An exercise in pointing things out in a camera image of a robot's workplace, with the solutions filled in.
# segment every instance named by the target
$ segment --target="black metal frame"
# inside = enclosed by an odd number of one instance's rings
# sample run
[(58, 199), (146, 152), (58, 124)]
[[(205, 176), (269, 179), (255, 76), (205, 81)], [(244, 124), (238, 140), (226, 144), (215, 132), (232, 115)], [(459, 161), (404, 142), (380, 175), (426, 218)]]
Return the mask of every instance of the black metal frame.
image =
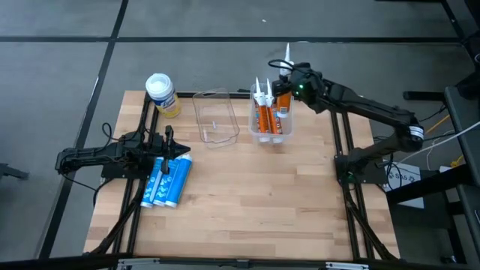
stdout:
[[(85, 145), (86, 138), (89, 132), (90, 124), (92, 123), (93, 115), (95, 113), (95, 108), (98, 103), (98, 98), (101, 94), (101, 89), (104, 84), (105, 76), (107, 75), (107, 70), (110, 65), (110, 60), (112, 58), (113, 50), (116, 43), (145, 43), (145, 42), (310, 42), (310, 43), (351, 43), (351, 44), (459, 44), (464, 45), (462, 40), (463, 35), (458, 37), (119, 37), (120, 27), (123, 23), (125, 17), (125, 12), (128, 6), (128, 0), (122, 0), (121, 6), (118, 11), (118, 16), (115, 21), (112, 33), (110, 36), (2, 36), (0, 37), (0, 42), (49, 42), (49, 43), (107, 43), (106, 52), (103, 56), (103, 61), (101, 62), (100, 70), (97, 75), (97, 81), (94, 84), (94, 88), (91, 94), (91, 99), (88, 102), (88, 106), (85, 110), (85, 115), (83, 116), (82, 123), (79, 128), (79, 133), (77, 134), (74, 146), (75, 148), (82, 148)], [(448, 4), (445, 0), (441, 1), (429, 1), (429, 0), (416, 0), (415, 2), (440, 2), (445, 8), (449, 19), (452, 22), (452, 25), (457, 33), (458, 24), (456, 19), (452, 21), (451, 11), (449, 11)], [(188, 98), (193, 95), (192, 93), (178, 93), (180, 98)], [(249, 98), (249, 94), (246, 93), (232, 93), (231, 98)], [(343, 125), (346, 131), (347, 147), (348, 149), (353, 148), (352, 134), (350, 130), (350, 124), (348, 120), (348, 115), (343, 116)], [(335, 147), (338, 155), (342, 155), (342, 145), (340, 140), (340, 132), (338, 128), (338, 120), (336, 114), (332, 113), (332, 125), (335, 138)], [(74, 178), (74, 173), (69, 174), (69, 177)], [(122, 202), (121, 213), (125, 212), (128, 201), (131, 197), (131, 189), (133, 186), (133, 179), (127, 180), (127, 185), (125, 188), (125, 194)], [(48, 228), (44, 235), (43, 244), (41, 245), (40, 252), (38, 254), (40, 260), (36, 261), (37, 263), (45, 262), (50, 257), (53, 245), (56, 239), (56, 233), (59, 230), (59, 226), (62, 220), (63, 213), (65, 211), (65, 206), (68, 201), (72, 188), (72, 183), (70, 181), (65, 181), (63, 178), (61, 181), (61, 189), (58, 193), (57, 198), (55, 198), (55, 207), (52, 212), (52, 216), (49, 219)], [(348, 189), (348, 184), (342, 184), (342, 188)], [(365, 203), (363, 200), (362, 187), (360, 184), (355, 184), (355, 195), (357, 196), (358, 208), (361, 212), (361, 215), (366, 218), (365, 212)], [(350, 242), (352, 245), (352, 257), (354, 263), (367, 263), (371, 266), (386, 266), (385, 269), (402, 269), (405, 266), (410, 267), (411, 269), (436, 269), (436, 267), (430, 267), (428, 265), (415, 265), (415, 264), (405, 264), (404, 262), (382, 262), (378, 260), (372, 260), (374, 258), (373, 248), (371, 243), (365, 238), (365, 246), (367, 248), (367, 257), (369, 259), (362, 259), (359, 253), (358, 240), (356, 237), (356, 228), (355, 221), (352, 216), (352, 213), (347, 209), (346, 203), (346, 216), (347, 223), (349, 227)], [(119, 258), (132, 257), (132, 252), (134, 250), (134, 242), (136, 237), (137, 225), (140, 219), (140, 210), (135, 211), (132, 220), (132, 227), (130, 229), (130, 237), (128, 241), (127, 253), (115, 253), (113, 255), (104, 255), (105, 257), (101, 260), (117, 260)], [(119, 234), (118, 238), (114, 241), (113, 252), (118, 252), (120, 248), (120, 237), (122, 233)], [(59, 261), (73, 260), (72, 258), (58, 258)], [(92, 260), (99, 260), (99, 257), (91, 258)], [(312, 267), (323, 267), (326, 262), (322, 261), (282, 261), (282, 260), (237, 260), (237, 259), (180, 259), (180, 258), (162, 258), (164, 263), (172, 264), (210, 264), (210, 265), (222, 265), (222, 266), (237, 266), (244, 268), (245, 266), (312, 266)], [(11, 265), (21, 266), (22, 262), (12, 262)]]

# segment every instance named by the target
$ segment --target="clear plastic container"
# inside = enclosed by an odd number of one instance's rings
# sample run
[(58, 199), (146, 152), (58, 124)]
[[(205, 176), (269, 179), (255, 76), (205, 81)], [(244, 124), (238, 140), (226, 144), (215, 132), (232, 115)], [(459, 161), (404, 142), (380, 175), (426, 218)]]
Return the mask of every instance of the clear plastic container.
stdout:
[(225, 88), (196, 93), (193, 96), (200, 139), (210, 149), (236, 143), (240, 133), (230, 94)]
[[(260, 91), (264, 94), (267, 94), (267, 84), (260, 83)], [(290, 138), (293, 135), (293, 96), (292, 100), (290, 101), (290, 111), (287, 118), (280, 118), (280, 123), (282, 125), (282, 133), (281, 135), (271, 134), (271, 133), (260, 133), (257, 127), (257, 114), (255, 113), (255, 104), (254, 104), (254, 93), (257, 91), (257, 85), (253, 84), (250, 87), (250, 116), (248, 117), (248, 130), (252, 134), (256, 141), (260, 141), (260, 137), (268, 137), (271, 138), (269, 143), (273, 143), (273, 138), (281, 138), (282, 142), (286, 139)]]

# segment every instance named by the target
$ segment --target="wooden table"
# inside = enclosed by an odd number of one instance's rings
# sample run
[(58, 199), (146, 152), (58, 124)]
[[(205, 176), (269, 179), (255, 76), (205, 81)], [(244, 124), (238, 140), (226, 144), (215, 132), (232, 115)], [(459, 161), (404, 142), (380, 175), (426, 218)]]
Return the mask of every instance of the wooden table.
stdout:
[[(115, 137), (137, 128), (144, 95), (125, 92)], [(184, 98), (181, 103), (181, 114), (161, 116), (157, 131), (162, 134), (166, 125), (172, 125), (175, 140), (191, 147), (193, 166), (178, 208), (142, 208), (135, 255), (352, 259), (344, 199), (335, 180), (329, 112), (315, 115), (296, 101), (293, 137), (283, 145), (258, 145), (248, 132), (248, 100), (232, 100), (240, 127), (237, 143), (208, 149), (200, 140), (192, 100)], [(369, 121), (349, 117), (355, 146), (373, 143)], [(116, 179), (98, 194), (85, 251), (97, 247), (117, 221), (125, 184), (126, 179)], [(362, 187), (370, 225), (398, 256), (384, 193), (371, 184)], [(121, 251), (129, 232), (127, 224)], [(357, 233), (365, 257), (358, 224)]]

